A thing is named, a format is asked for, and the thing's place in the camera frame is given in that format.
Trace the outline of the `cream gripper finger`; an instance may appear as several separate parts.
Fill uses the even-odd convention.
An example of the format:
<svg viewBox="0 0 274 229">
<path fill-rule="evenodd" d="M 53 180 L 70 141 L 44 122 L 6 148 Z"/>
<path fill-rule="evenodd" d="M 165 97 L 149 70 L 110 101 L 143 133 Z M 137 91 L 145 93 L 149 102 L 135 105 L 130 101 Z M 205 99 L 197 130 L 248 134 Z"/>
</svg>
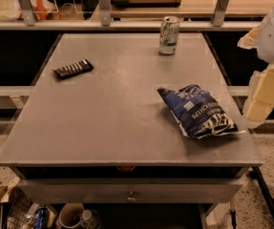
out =
<svg viewBox="0 0 274 229">
<path fill-rule="evenodd" d="M 242 49 L 251 50 L 258 48 L 258 32 L 259 26 L 250 30 L 247 34 L 240 38 L 237 46 Z"/>
</svg>

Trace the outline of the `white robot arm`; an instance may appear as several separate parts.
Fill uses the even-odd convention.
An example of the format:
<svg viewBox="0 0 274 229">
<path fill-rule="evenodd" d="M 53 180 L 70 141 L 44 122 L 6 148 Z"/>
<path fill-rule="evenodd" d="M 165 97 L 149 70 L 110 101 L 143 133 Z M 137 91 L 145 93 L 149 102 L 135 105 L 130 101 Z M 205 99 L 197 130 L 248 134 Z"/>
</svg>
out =
<svg viewBox="0 0 274 229">
<path fill-rule="evenodd" d="M 258 27 L 240 38 L 237 46 L 255 49 L 257 56 L 268 64 L 261 73 L 253 72 L 242 109 L 246 120 L 262 123 L 274 109 L 274 7 Z"/>
</svg>

